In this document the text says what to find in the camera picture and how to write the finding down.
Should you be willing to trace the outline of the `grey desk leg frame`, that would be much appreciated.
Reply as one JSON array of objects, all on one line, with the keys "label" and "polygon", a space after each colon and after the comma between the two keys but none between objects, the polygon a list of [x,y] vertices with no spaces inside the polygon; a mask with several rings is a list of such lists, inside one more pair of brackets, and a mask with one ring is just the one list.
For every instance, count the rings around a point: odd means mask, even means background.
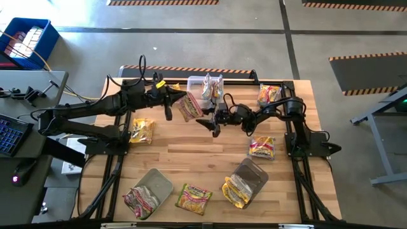
[{"label": "grey desk leg frame", "polygon": [[371,109],[350,119],[353,125],[368,122],[378,148],[385,175],[371,179],[373,186],[407,181],[407,171],[397,171],[390,162],[397,155],[407,156],[407,111],[399,112],[396,109],[402,104],[407,106],[407,84],[391,92]]}]

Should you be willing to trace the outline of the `dark smoky plastic bin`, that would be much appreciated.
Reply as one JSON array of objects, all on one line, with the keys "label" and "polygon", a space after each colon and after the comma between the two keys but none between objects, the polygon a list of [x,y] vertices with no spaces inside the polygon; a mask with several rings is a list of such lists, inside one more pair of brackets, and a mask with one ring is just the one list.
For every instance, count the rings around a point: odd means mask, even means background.
[{"label": "dark smoky plastic bin", "polygon": [[268,174],[250,158],[245,158],[230,176],[232,174],[237,174],[243,178],[253,190],[250,201],[242,208],[246,209],[268,181]]}]

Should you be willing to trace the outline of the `blue-edged ramen pack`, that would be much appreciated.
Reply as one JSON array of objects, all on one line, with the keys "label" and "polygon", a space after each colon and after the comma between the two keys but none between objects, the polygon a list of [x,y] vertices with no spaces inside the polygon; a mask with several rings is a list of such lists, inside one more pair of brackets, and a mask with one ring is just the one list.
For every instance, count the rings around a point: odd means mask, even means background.
[{"label": "blue-edged ramen pack", "polygon": [[215,99],[223,95],[223,75],[220,74],[212,84],[212,97]]},{"label": "blue-edged ramen pack", "polygon": [[275,139],[268,136],[254,136],[249,145],[248,156],[264,158],[267,160],[275,159]]},{"label": "blue-edged ramen pack", "polygon": [[258,105],[263,107],[281,98],[282,88],[274,85],[260,84],[258,94]]},{"label": "blue-edged ramen pack", "polygon": [[212,98],[212,83],[209,73],[207,73],[203,79],[202,98],[207,101]]}]

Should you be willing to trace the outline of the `black support beam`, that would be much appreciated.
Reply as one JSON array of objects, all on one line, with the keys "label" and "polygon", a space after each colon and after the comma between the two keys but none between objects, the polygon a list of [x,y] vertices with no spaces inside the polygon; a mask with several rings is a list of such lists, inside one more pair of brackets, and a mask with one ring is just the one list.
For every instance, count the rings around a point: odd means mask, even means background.
[{"label": "black support beam", "polygon": [[68,162],[80,168],[85,166],[84,154],[50,138],[46,138],[41,154],[58,158],[59,160]]}]

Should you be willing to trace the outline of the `small black gadget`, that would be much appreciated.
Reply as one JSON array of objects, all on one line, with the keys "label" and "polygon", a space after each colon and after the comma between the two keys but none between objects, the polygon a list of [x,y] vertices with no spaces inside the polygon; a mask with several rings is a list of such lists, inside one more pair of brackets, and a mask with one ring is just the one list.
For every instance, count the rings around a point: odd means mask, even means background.
[{"label": "small black gadget", "polygon": [[17,88],[12,88],[11,90],[5,90],[0,87],[0,98],[8,98],[12,95],[19,94],[21,91]]}]

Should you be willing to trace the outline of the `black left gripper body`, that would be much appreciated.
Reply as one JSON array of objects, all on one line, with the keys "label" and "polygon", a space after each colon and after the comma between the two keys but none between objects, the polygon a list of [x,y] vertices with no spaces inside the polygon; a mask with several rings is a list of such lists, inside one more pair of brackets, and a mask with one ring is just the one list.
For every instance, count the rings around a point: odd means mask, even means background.
[{"label": "black left gripper body", "polygon": [[169,90],[168,86],[156,88],[155,86],[147,90],[144,94],[144,107],[152,108],[155,106],[163,106],[169,108]]}]

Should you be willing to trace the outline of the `black computer mouse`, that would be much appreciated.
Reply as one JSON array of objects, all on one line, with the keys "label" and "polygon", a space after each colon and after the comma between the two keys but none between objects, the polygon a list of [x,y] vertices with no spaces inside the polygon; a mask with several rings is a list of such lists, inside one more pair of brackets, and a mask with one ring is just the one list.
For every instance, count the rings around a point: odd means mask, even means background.
[{"label": "black computer mouse", "polygon": [[16,167],[12,176],[13,186],[24,186],[32,173],[33,168],[36,165],[35,158],[26,158],[22,160]]}]

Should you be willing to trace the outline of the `blue plastic crate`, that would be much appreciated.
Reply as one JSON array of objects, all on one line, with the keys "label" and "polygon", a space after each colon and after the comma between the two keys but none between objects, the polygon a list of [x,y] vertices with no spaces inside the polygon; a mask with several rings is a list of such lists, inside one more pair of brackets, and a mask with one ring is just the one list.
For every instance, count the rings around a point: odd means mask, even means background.
[{"label": "blue plastic crate", "polygon": [[[39,43],[33,50],[33,54],[28,58],[11,58],[4,51],[10,39],[18,32],[28,32],[32,27],[37,26],[44,29],[39,38]],[[17,70],[49,70],[46,63],[60,35],[49,20],[35,18],[13,18],[4,31],[0,30],[0,69]]]}]

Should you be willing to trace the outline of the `white pink box bundle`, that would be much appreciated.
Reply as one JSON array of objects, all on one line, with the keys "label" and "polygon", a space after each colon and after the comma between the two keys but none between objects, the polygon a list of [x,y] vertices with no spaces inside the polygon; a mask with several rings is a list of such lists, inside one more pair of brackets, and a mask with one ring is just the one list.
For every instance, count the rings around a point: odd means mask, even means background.
[{"label": "white pink box bundle", "polygon": [[18,31],[6,45],[5,53],[11,58],[28,58],[39,43],[44,29],[34,26],[28,32]]}]

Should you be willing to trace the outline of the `white cardboard box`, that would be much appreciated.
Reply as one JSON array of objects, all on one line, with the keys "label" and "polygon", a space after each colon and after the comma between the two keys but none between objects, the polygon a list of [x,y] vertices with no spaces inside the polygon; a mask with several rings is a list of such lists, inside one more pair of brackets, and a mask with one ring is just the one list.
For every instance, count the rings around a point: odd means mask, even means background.
[{"label": "white cardboard box", "polygon": [[[83,139],[83,138],[82,137],[68,138],[66,146],[77,152],[82,153],[84,155],[84,159],[86,160],[88,158],[85,154],[86,146],[79,142],[80,139]],[[63,164],[62,164],[61,174],[64,174],[64,175],[80,174],[81,171],[82,171],[82,168],[75,166],[71,163],[63,162]]]}]

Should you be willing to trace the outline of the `black backlit keyboard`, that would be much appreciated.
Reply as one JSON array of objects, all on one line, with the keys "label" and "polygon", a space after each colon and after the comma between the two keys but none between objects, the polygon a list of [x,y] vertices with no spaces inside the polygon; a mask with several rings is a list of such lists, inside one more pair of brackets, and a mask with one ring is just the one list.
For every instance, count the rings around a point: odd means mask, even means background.
[{"label": "black backlit keyboard", "polygon": [[15,156],[32,127],[32,123],[0,114],[0,154]]}]

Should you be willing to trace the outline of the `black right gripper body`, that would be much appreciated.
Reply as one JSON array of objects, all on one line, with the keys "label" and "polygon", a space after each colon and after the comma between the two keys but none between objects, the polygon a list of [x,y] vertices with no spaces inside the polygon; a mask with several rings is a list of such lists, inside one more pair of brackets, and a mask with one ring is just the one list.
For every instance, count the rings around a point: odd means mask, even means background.
[{"label": "black right gripper body", "polygon": [[223,125],[241,125],[251,127],[254,125],[254,113],[246,105],[237,104],[228,108],[228,116],[224,119],[217,117],[217,122]]}]

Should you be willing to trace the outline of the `clear plastic bin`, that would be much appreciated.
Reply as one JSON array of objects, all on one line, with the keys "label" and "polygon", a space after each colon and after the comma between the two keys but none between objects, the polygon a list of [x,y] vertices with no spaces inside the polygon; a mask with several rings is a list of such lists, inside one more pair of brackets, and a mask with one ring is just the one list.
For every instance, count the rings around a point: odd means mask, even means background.
[{"label": "clear plastic bin", "polygon": [[[214,104],[217,104],[221,101],[223,98],[223,95],[218,98],[212,98],[210,100],[204,100],[202,98],[202,88],[203,88],[203,80],[205,76],[190,76],[188,78],[188,84],[187,84],[187,91],[192,93],[196,101],[198,102],[199,106],[202,109],[209,109],[211,108]],[[214,80],[216,80],[217,77],[212,77],[211,76],[211,83],[213,84]]]}]

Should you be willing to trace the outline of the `white plastic bin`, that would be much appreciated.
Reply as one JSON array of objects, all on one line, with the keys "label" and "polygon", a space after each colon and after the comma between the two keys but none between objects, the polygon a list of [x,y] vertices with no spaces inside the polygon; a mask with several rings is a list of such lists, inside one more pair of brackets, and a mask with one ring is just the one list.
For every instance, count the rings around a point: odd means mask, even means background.
[{"label": "white plastic bin", "polygon": [[159,200],[160,205],[153,211],[149,212],[149,216],[146,218],[148,219],[158,208],[164,203],[164,201],[170,196],[173,190],[173,184],[169,179],[167,179],[158,169],[153,168],[150,169],[142,178],[141,180],[131,187],[129,191],[133,191],[133,189],[137,186],[146,186],[150,192]]}]

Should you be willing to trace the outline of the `grey side table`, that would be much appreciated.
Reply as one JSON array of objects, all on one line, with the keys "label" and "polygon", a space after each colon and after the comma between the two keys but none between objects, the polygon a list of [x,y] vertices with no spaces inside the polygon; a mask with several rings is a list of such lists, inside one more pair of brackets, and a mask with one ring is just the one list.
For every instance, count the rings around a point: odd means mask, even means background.
[{"label": "grey side table", "polygon": [[[26,101],[0,99],[0,115],[12,118],[21,116],[23,121],[34,123],[29,113],[57,105],[68,77],[69,73],[65,71],[0,71],[0,87],[3,89],[25,90],[32,87],[44,90],[51,81],[58,85],[49,89],[45,98],[36,99],[34,106]],[[40,135],[37,129],[37,125],[33,126],[32,132],[15,156],[0,154],[0,225],[31,223],[38,205],[43,201],[43,187],[52,162],[49,152],[52,150],[53,139]],[[28,182],[23,186],[14,186],[14,170],[25,158],[35,158],[36,164]]]}]

